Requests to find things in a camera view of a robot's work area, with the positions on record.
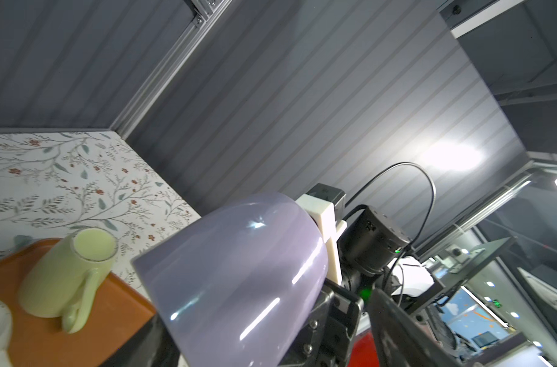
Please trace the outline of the purple lavender mug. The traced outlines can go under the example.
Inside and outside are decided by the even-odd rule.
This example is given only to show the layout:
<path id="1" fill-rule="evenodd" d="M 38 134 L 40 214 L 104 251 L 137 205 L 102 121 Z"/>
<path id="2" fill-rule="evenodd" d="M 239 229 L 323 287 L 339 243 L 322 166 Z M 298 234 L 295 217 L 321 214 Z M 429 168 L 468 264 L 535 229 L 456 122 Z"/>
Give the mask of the purple lavender mug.
<path id="1" fill-rule="evenodd" d="M 323 237 L 283 194 L 201 217 L 132 261 L 190 366 L 277 366 L 327 276 Z"/>

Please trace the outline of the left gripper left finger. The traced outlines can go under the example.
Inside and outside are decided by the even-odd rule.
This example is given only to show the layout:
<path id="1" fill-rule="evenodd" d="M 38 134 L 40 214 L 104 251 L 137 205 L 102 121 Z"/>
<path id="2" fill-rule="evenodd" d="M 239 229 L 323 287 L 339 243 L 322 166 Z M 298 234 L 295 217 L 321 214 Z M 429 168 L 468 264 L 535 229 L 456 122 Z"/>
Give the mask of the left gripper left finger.
<path id="1" fill-rule="evenodd" d="M 177 367 L 179 359 L 179 348 L 156 314 L 100 366 Z"/>

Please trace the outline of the red mug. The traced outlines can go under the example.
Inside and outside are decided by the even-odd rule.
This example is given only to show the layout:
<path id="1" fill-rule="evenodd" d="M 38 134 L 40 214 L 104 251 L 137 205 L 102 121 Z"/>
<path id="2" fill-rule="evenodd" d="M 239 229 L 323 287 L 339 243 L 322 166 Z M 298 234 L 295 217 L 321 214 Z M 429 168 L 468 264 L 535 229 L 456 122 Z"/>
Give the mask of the red mug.
<path id="1" fill-rule="evenodd" d="M 370 332 L 355 342 L 348 367 L 380 367 L 374 338 Z"/>

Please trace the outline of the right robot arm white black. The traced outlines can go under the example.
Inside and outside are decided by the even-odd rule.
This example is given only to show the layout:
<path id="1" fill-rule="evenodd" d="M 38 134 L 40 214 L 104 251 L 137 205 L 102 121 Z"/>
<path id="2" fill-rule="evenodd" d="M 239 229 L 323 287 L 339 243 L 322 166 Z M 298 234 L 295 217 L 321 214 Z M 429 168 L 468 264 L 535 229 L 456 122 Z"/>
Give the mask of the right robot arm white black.
<path id="1" fill-rule="evenodd" d="M 389 218 L 361 205 L 336 243 L 343 281 L 324 281 L 281 366 L 453 366 L 424 325 L 398 304 L 409 273 L 400 258 L 410 239 Z"/>

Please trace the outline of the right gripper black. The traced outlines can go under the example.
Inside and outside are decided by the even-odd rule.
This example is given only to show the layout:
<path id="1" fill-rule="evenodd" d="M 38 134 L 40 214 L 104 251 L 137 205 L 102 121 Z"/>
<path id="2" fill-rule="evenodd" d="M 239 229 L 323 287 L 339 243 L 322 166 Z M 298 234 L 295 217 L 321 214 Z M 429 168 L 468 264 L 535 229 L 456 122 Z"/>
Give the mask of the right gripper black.
<path id="1" fill-rule="evenodd" d="M 349 365 L 363 308 L 360 296 L 327 279 L 279 365 Z"/>

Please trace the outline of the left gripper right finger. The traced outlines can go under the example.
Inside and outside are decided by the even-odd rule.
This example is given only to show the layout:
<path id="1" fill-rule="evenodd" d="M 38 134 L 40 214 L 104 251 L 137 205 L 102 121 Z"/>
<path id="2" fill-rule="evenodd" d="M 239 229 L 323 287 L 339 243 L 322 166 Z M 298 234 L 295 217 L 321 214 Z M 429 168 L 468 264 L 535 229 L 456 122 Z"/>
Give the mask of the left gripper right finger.
<path id="1" fill-rule="evenodd" d="M 367 307 L 381 366 L 459 367 L 384 291 L 372 291 Z"/>

